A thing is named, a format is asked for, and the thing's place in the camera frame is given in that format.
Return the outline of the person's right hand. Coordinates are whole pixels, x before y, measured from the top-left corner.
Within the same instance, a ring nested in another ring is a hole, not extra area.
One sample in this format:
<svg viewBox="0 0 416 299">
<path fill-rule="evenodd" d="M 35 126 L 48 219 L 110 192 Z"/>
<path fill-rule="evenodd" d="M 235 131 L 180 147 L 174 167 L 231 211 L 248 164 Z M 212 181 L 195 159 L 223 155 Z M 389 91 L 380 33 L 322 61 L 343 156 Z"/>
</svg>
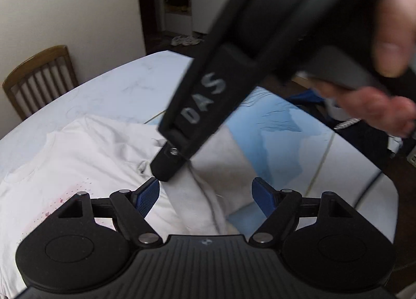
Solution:
<svg viewBox="0 0 416 299">
<path fill-rule="evenodd" d="M 382 76 L 396 78 L 405 72 L 415 52 L 415 0 L 379 0 L 376 13 L 375 67 Z M 405 138 L 415 128 L 415 103 L 405 97 L 389 97 L 372 87 L 348 91 L 318 80 L 312 86 L 351 117 L 392 136 Z"/>
</svg>

